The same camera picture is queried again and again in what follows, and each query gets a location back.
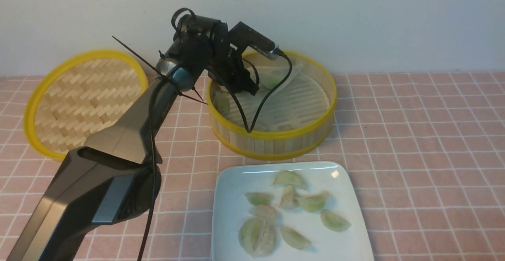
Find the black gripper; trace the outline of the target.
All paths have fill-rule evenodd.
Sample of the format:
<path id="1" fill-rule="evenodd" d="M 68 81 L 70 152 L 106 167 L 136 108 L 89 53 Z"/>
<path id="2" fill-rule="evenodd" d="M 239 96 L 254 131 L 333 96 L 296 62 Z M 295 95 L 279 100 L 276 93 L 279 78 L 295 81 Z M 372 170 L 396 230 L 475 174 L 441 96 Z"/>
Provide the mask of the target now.
<path id="1" fill-rule="evenodd" d="M 229 87 L 231 92 L 246 92 L 255 96 L 259 84 L 251 78 L 251 73 L 242 63 L 238 54 L 228 40 L 228 26 L 222 21 L 207 21 L 207 37 L 210 46 L 209 67 L 213 79 L 219 85 Z"/>

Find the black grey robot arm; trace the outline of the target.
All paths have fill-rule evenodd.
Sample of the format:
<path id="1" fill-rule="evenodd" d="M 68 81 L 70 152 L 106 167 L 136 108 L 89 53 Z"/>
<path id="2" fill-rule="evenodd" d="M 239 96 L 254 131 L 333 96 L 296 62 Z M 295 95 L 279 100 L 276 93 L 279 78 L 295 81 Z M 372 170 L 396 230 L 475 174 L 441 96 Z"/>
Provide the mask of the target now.
<path id="1" fill-rule="evenodd" d="M 158 78 L 116 123 L 67 153 L 8 261 L 72 261 L 97 227 L 151 214 L 161 186 L 155 135 L 204 70 L 231 93 L 258 91 L 242 53 L 272 56 L 277 45 L 245 23 L 229 29 L 192 11 L 179 18 L 184 11 L 172 17 L 173 43 L 153 68 Z"/>

